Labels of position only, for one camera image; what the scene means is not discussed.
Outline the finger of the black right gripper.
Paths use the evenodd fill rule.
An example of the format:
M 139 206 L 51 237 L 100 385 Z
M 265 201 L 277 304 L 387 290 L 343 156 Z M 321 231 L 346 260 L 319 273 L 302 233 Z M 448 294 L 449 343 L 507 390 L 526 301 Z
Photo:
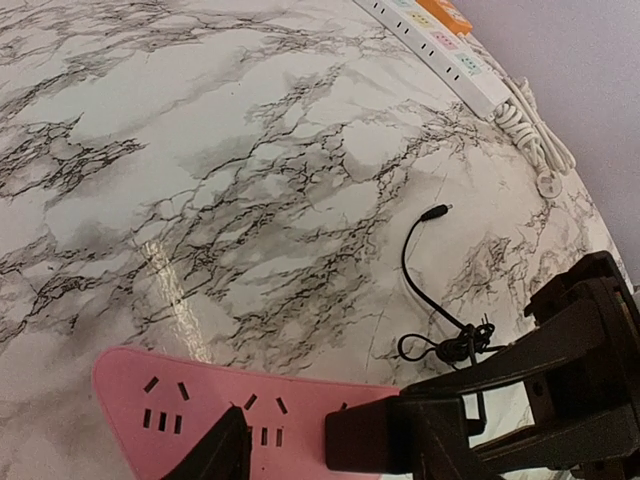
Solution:
M 416 479 L 498 479 L 533 467 L 527 427 L 476 447 L 485 426 L 469 419 L 463 398 L 533 376 L 542 356 L 534 331 L 482 363 L 407 386 L 399 394 L 350 407 L 325 419 L 325 463 L 332 471 L 410 473 Z

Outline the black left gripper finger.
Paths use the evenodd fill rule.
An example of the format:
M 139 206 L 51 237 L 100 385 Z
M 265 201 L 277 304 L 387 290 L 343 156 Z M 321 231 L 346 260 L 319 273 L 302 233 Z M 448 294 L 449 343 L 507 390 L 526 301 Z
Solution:
M 165 480 L 248 480 L 250 432 L 243 410 L 230 407 Z

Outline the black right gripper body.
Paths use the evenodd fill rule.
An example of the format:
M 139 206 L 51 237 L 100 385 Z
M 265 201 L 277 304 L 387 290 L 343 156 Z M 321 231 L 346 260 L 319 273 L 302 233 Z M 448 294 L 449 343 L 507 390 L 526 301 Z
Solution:
M 530 300 L 542 356 L 524 382 L 533 467 L 639 476 L 639 309 L 613 257 L 590 253 Z

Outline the pink triangular power strip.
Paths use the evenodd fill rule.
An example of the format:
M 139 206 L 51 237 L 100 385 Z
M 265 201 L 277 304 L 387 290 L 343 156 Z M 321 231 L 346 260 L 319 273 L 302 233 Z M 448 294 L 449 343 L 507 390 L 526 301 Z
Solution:
M 253 479 L 346 479 L 324 462 L 328 414 L 398 393 L 251 372 L 125 347 L 96 360 L 93 386 L 138 479 L 159 479 L 235 406 L 252 434 Z

